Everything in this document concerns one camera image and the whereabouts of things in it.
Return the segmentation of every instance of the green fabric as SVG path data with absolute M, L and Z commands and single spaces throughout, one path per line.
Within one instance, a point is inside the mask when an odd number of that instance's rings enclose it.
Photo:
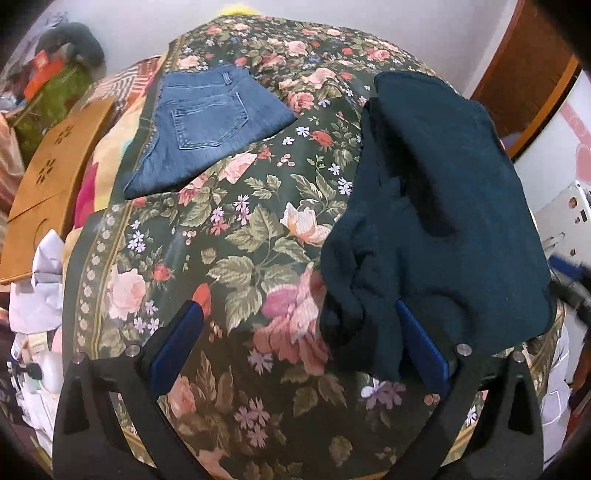
M 124 202 L 123 185 L 154 134 L 161 73 L 155 78 L 111 207 L 87 221 L 70 259 L 64 360 L 144 343 L 193 298 L 206 325 L 160 404 L 210 471 L 245 480 L 384 472 L 439 399 L 416 379 L 381 384 L 335 368 L 316 325 L 320 248 L 355 180 L 374 74 L 434 73 L 364 32 L 269 17 L 220 17 L 182 35 L 163 71 L 224 61 L 249 67 L 298 120 L 178 194 Z M 540 394 L 558 331 L 528 344 Z M 114 395 L 113 403 L 134 454 L 148 460 L 122 400 Z M 481 408 L 478 395 L 449 460 L 461 454 Z
M 68 116 L 91 82 L 83 66 L 68 65 L 49 79 L 25 109 L 9 122 L 17 133 L 25 168 L 41 144 L 43 135 Z

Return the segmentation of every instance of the pink fabric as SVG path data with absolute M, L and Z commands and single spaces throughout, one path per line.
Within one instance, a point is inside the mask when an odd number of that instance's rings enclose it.
M 564 102 L 559 111 L 580 141 L 575 153 L 577 178 L 591 183 L 591 133 L 571 104 Z
M 74 211 L 74 228 L 84 226 L 86 219 L 95 211 L 95 180 L 96 172 L 99 169 L 98 163 L 92 163 L 84 174 L 82 186 L 76 199 Z

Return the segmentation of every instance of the wooden door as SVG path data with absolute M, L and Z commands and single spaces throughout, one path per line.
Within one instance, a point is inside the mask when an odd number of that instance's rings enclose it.
M 515 159 L 560 106 L 577 73 L 567 42 L 533 0 L 519 0 L 472 99 L 487 108 L 501 138 L 521 134 L 508 150 Z

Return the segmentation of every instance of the metal screw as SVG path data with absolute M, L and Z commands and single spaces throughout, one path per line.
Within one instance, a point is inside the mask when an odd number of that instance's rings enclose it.
M 129 345 L 126 349 L 125 349 L 125 355 L 127 356 L 136 356 L 139 351 L 141 350 L 141 347 L 139 345 Z
M 472 354 L 472 347 L 467 343 L 460 343 L 456 346 L 456 352 L 461 356 L 470 356 Z
M 84 352 L 78 352 L 72 355 L 72 362 L 74 362 L 76 365 L 80 365 L 85 358 L 86 354 Z
M 511 354 L 511 358 L 515 360 L 518 364 L 522 364 L 525 362 L 525 355 L 521 352 L 513 352 Z

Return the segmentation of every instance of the yellow object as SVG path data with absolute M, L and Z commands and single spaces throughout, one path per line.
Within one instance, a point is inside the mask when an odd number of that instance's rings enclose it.
M 258 15 L 252 8 L 247 7 L 244 4 L 233 4 L 222 8 L 220 12 L 221 17 L 228 15 Z

